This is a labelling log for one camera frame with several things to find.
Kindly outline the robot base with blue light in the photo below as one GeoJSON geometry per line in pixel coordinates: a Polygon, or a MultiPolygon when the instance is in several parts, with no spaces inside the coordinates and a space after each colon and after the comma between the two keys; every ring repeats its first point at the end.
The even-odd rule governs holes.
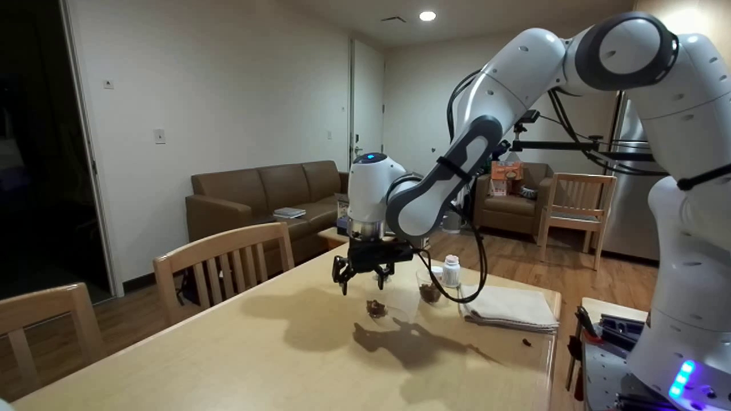
{"type": "Polygon", "coordinates": [[[731,347],[693,349],[667,335],[639,335],[627,366],[682,411],[731,411],[731,347]]]}

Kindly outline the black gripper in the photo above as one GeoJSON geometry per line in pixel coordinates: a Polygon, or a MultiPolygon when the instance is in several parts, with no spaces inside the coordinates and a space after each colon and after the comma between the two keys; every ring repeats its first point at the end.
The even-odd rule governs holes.
{"type": "Polygon", "coordinates": [[[353,237],[348,255],[337,255],[332,268],[333,283],[348,294],[348,282],[361,271],[378,271],[378,289],[383,290],[387,282],[395,271],[395,266],[412,260],[413,249],[399,241],[381,237],[353,237]]]}

